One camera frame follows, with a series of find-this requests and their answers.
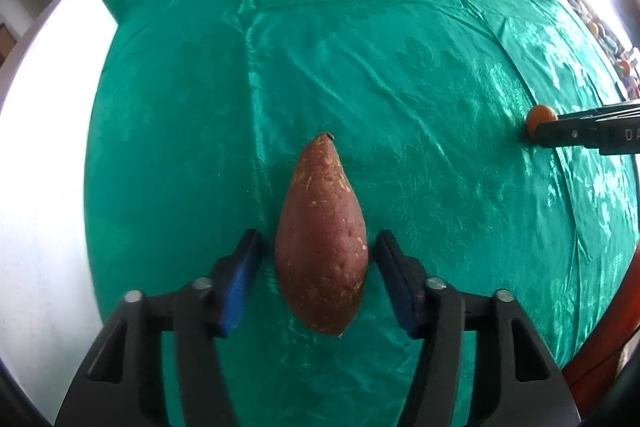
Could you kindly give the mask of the green satin tablecloth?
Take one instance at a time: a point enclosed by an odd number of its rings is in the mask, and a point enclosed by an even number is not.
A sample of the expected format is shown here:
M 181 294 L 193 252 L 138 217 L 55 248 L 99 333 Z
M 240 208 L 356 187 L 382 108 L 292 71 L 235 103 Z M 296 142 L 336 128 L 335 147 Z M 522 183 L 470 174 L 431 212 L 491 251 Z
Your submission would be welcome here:
M 556 363 L 638 242 L 627 156 L 546 150 L 524 121 L 620 98 L 556 0 L 104 0 L 86 222 L 96 299 L 174 291 L 254 228 L 276 234 L 299 153 L 336 148 L 370 235 L 459 291 L 506 287 Z

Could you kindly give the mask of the white cardboard box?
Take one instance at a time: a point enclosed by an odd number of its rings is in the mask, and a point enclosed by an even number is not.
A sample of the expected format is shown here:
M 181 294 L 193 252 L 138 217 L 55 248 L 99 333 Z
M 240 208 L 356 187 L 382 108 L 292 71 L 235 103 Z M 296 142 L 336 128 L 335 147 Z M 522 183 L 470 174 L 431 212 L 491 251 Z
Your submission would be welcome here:
M 102 326 L 85 165 L 116 30 L 103 0 L 54 0 L 1 67 L 1 364 L 47 423 Z

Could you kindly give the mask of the orange tangerine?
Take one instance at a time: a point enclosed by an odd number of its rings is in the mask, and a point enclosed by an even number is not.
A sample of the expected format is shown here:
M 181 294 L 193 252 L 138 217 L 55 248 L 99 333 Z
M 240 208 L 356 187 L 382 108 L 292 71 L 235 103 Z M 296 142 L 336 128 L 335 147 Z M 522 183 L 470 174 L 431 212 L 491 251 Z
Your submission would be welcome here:
M 525 128 L 529 136 L 532 138 L 535 136 L 537 128 L 541 124 L 548 124 L 558 120 L 558 115 L 552 107 L 544 104 L 535 105 L 531 109 L 526 117 Z

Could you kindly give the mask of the sweet potato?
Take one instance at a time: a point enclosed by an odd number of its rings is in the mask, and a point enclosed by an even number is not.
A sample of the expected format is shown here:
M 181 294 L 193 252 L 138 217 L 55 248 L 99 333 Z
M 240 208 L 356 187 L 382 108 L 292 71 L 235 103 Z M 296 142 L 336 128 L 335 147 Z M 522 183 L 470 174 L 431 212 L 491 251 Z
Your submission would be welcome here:
M 334 136 L 300 153 L 274 245 L 281 293 L 313 331 L 341 336 L 361 303 L 369 265 L 367 230 Z

